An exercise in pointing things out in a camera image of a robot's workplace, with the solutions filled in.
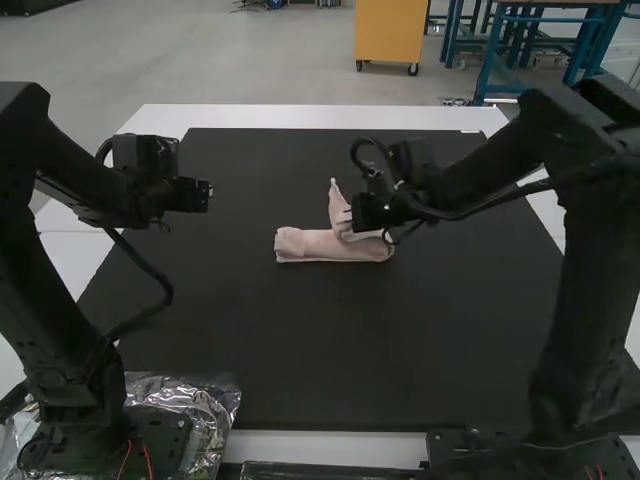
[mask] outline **yellow cabinet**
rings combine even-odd
[[[356,60],[419,63],[428,2],[357,0]]]

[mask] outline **folded towel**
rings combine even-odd
[[[332,230],[278,229],[275,239],[276,260],[286,262],[384,262],[393,247],[381,238],[363,238],[343,242]]]
[[[282,227],[276,232],[276,260],[285,262],[384,262],[393,255],[391,236],[382,240],[382,230],[354,233],[351,206],[340,193],[335,179],[329,189],[331,230],[301,230]]]

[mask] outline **cart wheel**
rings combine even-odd
[[[458,70],[464,70],[467,68],[467,61],[460,56],[455,57],[454,62]]]

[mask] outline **white table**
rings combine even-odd
[[[493,135],[507,123],[497,108],[317,106],[317,105],[145,105],[119,131],[182,138],[189,128],[304,128],[371,130],[462,130]],[[216,152],[210,152],[216,161]],[[530,181],[546,176],[540,171]],[[528,198],[558,247],[564,249],[563,209],[553,192]],[[38,213],[42,243],[78,299],[113,242],[80,221],[58,202]],[[640,321],[634,317],[627,348],[640,361]],[[0,395],[23,378],[21,364],[0,338]],[[640,442],[630,439],[636,461]],[[225,460],[416,468],[426,460],[424,434],[234,431]]]

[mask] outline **red wire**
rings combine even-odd
[[[149,470],[149,480],[153,480],[153,467],[151,466],[151,455],[147,450],[147,445],[142,442],[142,449],[144,450],[144,456],[147,457],[147,469]]]
[[[122,465],[120,465],[120,471],[118,472],[118,476],[116,477],[116,480],[120,480],[120,476],[122,475],[122,471],[124,470],[124,466],[127,463],[127,460],[129,459],[129,455],[131,454],[131,449],[133,448],[133,443],[131,442],[131,440],[128,440],[129,442],[129,449],[127,450],[127,454],[124,456],[124,460],[122,461]]]

